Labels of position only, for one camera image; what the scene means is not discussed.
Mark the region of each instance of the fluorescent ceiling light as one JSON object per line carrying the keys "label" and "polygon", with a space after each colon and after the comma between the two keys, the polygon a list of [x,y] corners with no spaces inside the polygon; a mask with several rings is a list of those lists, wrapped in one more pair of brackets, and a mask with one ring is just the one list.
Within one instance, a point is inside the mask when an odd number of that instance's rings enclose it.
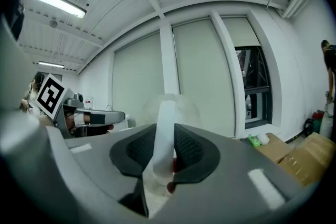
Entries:
{"label": "fluorescent ceiling light", "polygon": [[67,0],[40,0],[44,3],[47,3],[51,6],[54,6],[56,8],[62,9],[65,12],[68,12],[70,14],[73,14],[77,16],[80,19],[84,18],[84,15],[86,14],[86,10],[67,1]]}
{"label": "fluorescent ceiling light", "polygon": [[51,62],[38,62],[39,65],[43,65],[43,66],[50,66],[50,67],[58,67],[58,68],[64,68],[64,65],[58,65],[56,63],[51,63]]}

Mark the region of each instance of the window frame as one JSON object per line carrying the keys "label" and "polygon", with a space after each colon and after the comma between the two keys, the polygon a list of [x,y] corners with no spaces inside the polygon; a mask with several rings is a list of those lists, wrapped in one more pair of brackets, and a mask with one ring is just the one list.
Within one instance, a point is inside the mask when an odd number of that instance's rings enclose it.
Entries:
{"label": "window frame", "polygon": [[272,103],[272,87],[270,83],[270,76],[268,71],[268,66],[266,62],[266,58],[264,52],[262,50],[262,46],[245,46],[245,47],[235,47],[235,50],[255,50],[259,52],[261,56],[262,65],[264,67],[265,75],[266,75],[266,86],[261,87],[254,87],[250,89],[244,88],[245,96],[251,94],[258,94],[262,93],[262,107],[263,107],[263,118],[262,120],[252,121],[252,122],[245,122],[245,129],[250,129],[258,126],[262,126],[265,124],[270,124],[272,122],[272,112],[273,112],[273,103]]}

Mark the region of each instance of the roller shade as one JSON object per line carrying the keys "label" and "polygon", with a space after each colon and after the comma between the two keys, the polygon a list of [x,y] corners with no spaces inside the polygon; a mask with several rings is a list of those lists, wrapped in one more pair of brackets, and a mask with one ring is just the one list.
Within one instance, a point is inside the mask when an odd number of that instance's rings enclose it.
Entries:
{"label": "roller shade", "polygon": [[143,106],[164,94],[160,33],[141,39],[115,54],[112,102],[115,111],[131,117],[136,126]]}
{"label": "roller shade", "polygon": [[235,47],[260,46],[258,38],[246,18],[223,18]]}
{"label": "roller shade", "polygon": [[223,46],[209,19],[173,28],[181,94],[194,102],[205,130],[233,137],[234,96]]}

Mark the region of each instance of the wall-mounted light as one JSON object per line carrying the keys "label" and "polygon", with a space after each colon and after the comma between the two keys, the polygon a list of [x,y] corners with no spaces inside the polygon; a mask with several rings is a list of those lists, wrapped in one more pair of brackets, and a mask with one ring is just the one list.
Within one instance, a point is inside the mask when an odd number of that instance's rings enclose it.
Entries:
{"label": "wall-mounted light", "polygon": [[42,61],[39,61],[38,64],[39,65],[43,65],[43,66],[64,68],[64,65],[58,65],[57,63],[51,63],[51,62],[42,62]]}
{"label": "wall-mounted light", "polygon": [[42,1],[44,3],[47,3],[51,6],[54,6],[56,8],[62,9],[65,12],[68,12],[70,14],[73,14],[75,16],[77,16],[80,19],[83,19],[85,14],[86,14],[86,10],[67,1],[67,0],[39,0]]}

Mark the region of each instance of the cardboard box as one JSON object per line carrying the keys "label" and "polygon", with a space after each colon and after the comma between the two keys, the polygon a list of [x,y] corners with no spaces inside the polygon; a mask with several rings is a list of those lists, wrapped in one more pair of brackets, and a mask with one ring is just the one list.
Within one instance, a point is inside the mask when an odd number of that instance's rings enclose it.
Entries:
{"label": "cardboard box", "polygon": [[257,146],[256,149],[273,162],[279,163],[292,151],[292,148],[274,134],[267,133],[266,135],[269,138],[269,143],[265,146]]}
{"label": "cardboard box", "polygon": [[327,170],[336,145],[326,137],[312,133],[280,163],[283,169],[293,175],[304,186],[318,182]]}

